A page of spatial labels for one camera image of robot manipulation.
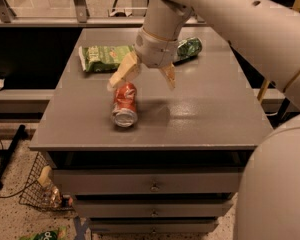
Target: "speckled floor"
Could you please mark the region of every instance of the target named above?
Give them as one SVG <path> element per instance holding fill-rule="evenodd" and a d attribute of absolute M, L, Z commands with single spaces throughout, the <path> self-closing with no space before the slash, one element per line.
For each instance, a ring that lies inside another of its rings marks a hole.
<path fill-rule="evenodd" d="M 0 196 L 10 196 L 25 187 L 37 152 L 30 151 L 28 145 L 36 130 L 37 122 L 0 122 L 0 139 L 7 149 L 20 124 L 26 126 L 27 138 L 19 141 L 10 163 L 3 175 L 3 189 Z M 85 230 L 85 219 L 77 217 L 75 211 L 40 212 L 30 206 L 19 204 L 20 194 L 10 198 L 0 198 L 0 240 L 19 239 L 21 236 L 54 230 L 66 226 L 68 240 L 230 240 L 233 239 L 233 225 L 235 219 L 235 205 L 224 217 L 218 220 L 218 227 L 209 234 L 156 234 L 156 235 L 104 235 L 91 234 Z"/>

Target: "can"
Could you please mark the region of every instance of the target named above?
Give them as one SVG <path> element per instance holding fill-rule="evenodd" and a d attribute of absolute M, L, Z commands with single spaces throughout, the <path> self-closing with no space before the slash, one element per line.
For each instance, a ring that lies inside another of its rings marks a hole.
<path fill-rule="evenodd" d="M 138 120 L 136 108 L 137 88 L 126 82 L 114 92 L 112 120 L 120 127 L 129 127 Z"/>

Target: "desk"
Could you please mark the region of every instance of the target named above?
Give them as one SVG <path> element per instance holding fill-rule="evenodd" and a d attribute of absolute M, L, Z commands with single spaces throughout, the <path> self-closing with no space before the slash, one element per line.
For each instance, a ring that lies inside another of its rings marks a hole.
<path fill-rule="evenodd" d="M 182 29 L 179 38 L 199 37 L 203 50 L 176 66 L 175 90 L 158 69 L 142 69 L 138 122 L 116 127 L 110 75 L 84 73 L 78 47 L 133 44 L 136 34 L 82 31 L 30 149 L 45 153 L 55 184 L 92 231 L 212 231 L 272 127 L 229 45 L 207 26 Z"/>

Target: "wire mesh basket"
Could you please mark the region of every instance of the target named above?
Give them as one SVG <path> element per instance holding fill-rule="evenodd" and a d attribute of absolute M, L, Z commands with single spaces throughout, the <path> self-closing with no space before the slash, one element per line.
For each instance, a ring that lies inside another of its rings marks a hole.
<path fill-rule="evenodd" d="M 37 154 L 30 174 L 28 176 L 25 188 L 20 195 L 19 204 L 28 205 L 41 212 L 45 211 L 73 211 L 73 207 L 65 206 L 62 202 L 61 206 L 55 207 L 47 205 L 45 202 L 45 190 L 37 181 L 40 177 L 42 169 L 47 166 L 48 163 L 41 154 Z"/>

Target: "drawer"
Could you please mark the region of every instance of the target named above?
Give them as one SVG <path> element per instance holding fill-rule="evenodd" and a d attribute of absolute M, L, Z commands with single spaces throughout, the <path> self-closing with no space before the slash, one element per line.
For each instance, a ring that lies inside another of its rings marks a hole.
<path fill-rule="evenodd" d="M 208 233 L 218 226 L 216 220 L 89 220 L 88 227 L 99 234 Z"/>
<path fill-rule="evenodd" d="M 64 194 L 160 194 L 237 192 L 241 172 L 114 173 L 55 170 L 53 181 Z"/>
<path fill-rule="evenodd" d="M 231 200 L 76 200 L 74 209 L 85 218 L 219 217 L 232 205 Z"/>

